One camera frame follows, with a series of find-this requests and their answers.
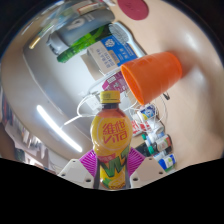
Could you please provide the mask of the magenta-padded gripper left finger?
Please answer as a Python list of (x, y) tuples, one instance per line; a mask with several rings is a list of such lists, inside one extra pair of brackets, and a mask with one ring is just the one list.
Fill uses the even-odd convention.
[(84, 188), (99, 188), (99, 164), (93, 150), (88, 151), (80, 159), (71, 159), (59, 177)]

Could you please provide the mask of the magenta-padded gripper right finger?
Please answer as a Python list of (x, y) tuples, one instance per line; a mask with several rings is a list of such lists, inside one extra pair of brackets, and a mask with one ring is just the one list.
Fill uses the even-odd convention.
[(145, 157), (131, 148), (127, 157), (126, 180), (129, 189), (140, 188), (166, 176), (153, 157)]

